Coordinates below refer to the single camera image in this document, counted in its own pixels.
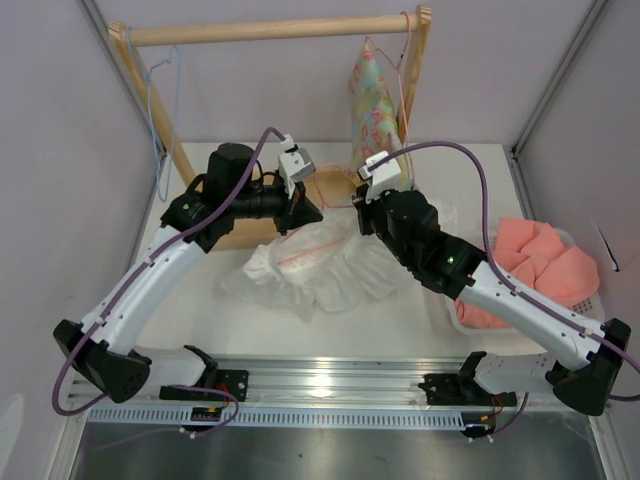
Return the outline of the white pleated skirt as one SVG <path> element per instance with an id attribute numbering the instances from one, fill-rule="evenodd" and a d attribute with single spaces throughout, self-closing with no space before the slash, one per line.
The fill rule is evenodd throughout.
<path id="1" fill-rule="evenodd" d="M 323 220 L 259 245 L 221 280 L 231 297 L 286 309 L 304 321 L 384 299 L 406 283 L 406 272 L 374 235 L 359 231 L 353 208 L 323 210 Z"/>

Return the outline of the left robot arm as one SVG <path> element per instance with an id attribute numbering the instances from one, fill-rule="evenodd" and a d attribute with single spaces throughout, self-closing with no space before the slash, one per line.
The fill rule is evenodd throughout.
<path id="1" fill-rule="evenodd" d="M 186 345 L 147 349 L 137 339 L 174 285 L 243 219 L 270 219 L 281 235 L 322 220 L 307 198 L 304 179 L 315 171 L 308 153 L 290 140 L 281 144 L 272 182 L 252 176 L 257 152 L 224 143 L 207 170 L 176 197 L 161 217 L 147 252 L 105 300 L 80 322 L 61 321 L 53 335 L 71 367 L 102 396 L 123 403 L 145 387 L 179 386 L 197 400 L 217 387 L 217 362 Z"/>

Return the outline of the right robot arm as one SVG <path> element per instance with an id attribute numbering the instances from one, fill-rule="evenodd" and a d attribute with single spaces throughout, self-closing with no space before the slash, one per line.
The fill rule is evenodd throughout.
<path id="1" fill-rule="evenodd" d="M 579 315 L 515 280 L 487 252 L 441 230 L 438 212 L 416 190 L 353 196 L 361 234 L 375 235 L 426 289 L 477 306 L 543 347 L 542 355 L 469 355 L 458 395 L 479 403 L 490 394 L 552 393 L 571 409 L 599 416 L 625 361 L 631 329 Z"/>

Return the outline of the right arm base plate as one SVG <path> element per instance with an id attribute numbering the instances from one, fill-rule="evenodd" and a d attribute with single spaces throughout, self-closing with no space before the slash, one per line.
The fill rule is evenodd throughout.
<path id="1" fill-rule="evenodd" d="M 432 406 L 517 405 L 517 395 L 514 392 L 491 394 L 469 376 L 459 373 L 426 374 L 418 387 L 425 392 L 427 403 Z"/>

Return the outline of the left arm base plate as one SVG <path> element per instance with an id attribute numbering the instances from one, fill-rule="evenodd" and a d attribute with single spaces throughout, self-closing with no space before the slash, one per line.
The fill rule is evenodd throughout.
<path id="1" fill-rule="evenodd" d="M 159 398 L 166 401 L 225 402 L 228 397 L 222 392 L 226 392 L 239 402 L 244 402 L 249 378 L 247 370 L 218 369 L 215 373 L 205 372 L 193 387 L 163 386 Z"/>

